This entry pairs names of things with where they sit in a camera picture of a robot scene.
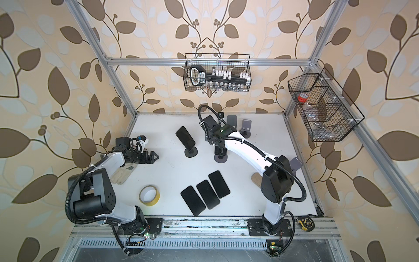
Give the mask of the black phone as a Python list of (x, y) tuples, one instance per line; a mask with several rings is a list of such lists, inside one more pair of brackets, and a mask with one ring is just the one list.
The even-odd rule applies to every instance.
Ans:
[(218, 198), (221, 199), (231, 193), (220, 171), (217, 170), (209, 174), (208, 177), (213, 185), (213, 188), (215, 189), (215, 192)]
[(196, 142), (189, 134), (185, 126), (181, 126), (175, 134), (187, 151), (191, 151), (195, 147)]
[(215, 155), (219, 157), (224, 157), (227, 155), (227, 149), (220, 146), (215, 146)]
[(220, 204), (220, 200), (208, 180), (204, 180), (203, 182), (197, 184), (196, 188), (209, 210)]
[(201, 198), (198, 196), (196, 190), (192, 186), (188, 186), (181, 192), (181, 197), (189, 207), (193, 216), (200, 215), (205, 209), (206, 206)]

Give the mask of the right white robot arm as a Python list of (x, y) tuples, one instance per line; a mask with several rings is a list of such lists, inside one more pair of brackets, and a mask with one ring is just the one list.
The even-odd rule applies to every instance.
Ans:
[(289, 160), (285, 156), (276, 157), (259, 149), (223, 120), (217, 122), (212, 116), (199, 116), (199, 120), (211, 145), (237, 154), (260, 174), (260, 190), (267, 199), (262, 215), (262, 228), (265, 234), (276, 235), (284, 217), (292, 215), (285, 210), (286, 204), (301, 203), (307, 198), (307, 191), (292, 173)]

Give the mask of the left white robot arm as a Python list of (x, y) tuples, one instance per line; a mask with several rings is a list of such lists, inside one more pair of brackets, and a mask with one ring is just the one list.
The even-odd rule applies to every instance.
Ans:
[(110, 176), (130, 161), (122, 152), (104, 154), (100, 161), (80, 175), (68, 179), (64, 210), (68, 219), (79, 225), (103, 222), (125, 235), (160, 234), (162, 218), (146, 218), (141, 208), (127, 205), (116, 198)]

